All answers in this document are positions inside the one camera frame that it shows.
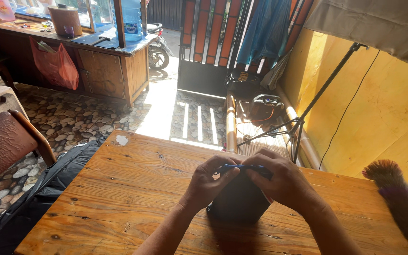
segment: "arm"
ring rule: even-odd
[[[191,177],[187,191],[177,205],[133,255],[174,254],[193,217],[240,173],[240,169],[235,167],[215,180],[213,178],[215,170],[224,164],[237,165],[240,162],[235,158],[215,155],[199,165]]]
[[[246,159],[243,164],[263,165],[273,173],[269,181],[255,171],[246,171],[253,183],[266,195],[303,216],[323,255],[363,254],[338,221],[331,207],[311,187],[294,163],[264,148]]]

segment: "hammer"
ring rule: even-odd
[[[96,40],[96,41],[90,43],[89,45],[90,45],[90,46],[94,46],[95,44],[101,43],[101,42],[103,42],[103,41],[111,41],[111,38],[105,37],[105,36],[101,36],[101,35],[99,35],[98,38],[99,38],[98,40]]]

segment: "tripod stand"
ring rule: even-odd
[[[296,163],[297,161],[297,156],[298,156],[298,149],[300,147],[300,138],[302,136],[302,130],[303,130],[303,124],[305,123],[304,119],[306,117],[306,115],[309,113],[309,111],[311,110],[311,108],[315,105],[315,103],[317,102],[317,100],[320,98],[320,96],[324,93],[324,91],[327,89],[327,87],[330,85],[330,83],[333,81],[333,79],[336,77],[336,75],[338,74],[338,72],[341,70],[341,68],[344,66],[344,64],[348,61],[348,59],[350,58],[350,56],[357,51],[360,47],[367,47],[367,45],[363,45],[360,43],[353,43],[352,46],[349,48],[349,50],[347,51],[346,55],[343,57],[343,59],[341,60],[341,62],[338,64],[338,66],[335,68],[335,70],[332,72],[332,74],[330,75],[330,77],[328,77],[327,81],[324,83],[324,85],[320,88],[320,90],[317,92],[317,94],[314,96],[313,100],[310,102],[310,104],[308,105],[308,107],[305,109],[305,111],[302,113],[302,115],[300,117],[296,117],[295,119],[292,119],[288,122],[285,122],[277,127],[271,128],[270,130],[257,135],[255,137],[252,137],[244,142],[241,142],[240,144],[237,145],[237,147],[247,143],[247,142],[251,142],[254,139],[260,138],[260,137],[266,137],[266,136],[274,136],[274,135],[284,135],[287,134],[290,138],[289,138],[289,142],[291,142],[291,159],[294,163]],[[286,125],[289,124],[294,124],[293,127],[291,128],[290,131],[278,131],[278,129],[280,129],[281,127],[285,127]],[[298,135],[297,135],[297,141],[294,144],[294,134],[295,132],[298,130]]]

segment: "pink plastic jug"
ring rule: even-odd
[[[15,20],[15,10],[17,9],[17,3],[15,0],[11,0],[14,3],[14,8],[10,7],[9,0],[0,0],[0,19],[2,20]]]

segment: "motorcycle wheel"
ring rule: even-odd
[[[168,66],[170,57],[164,49],[158,45],[149,45],[149,67],[155,70],[160,70]]]

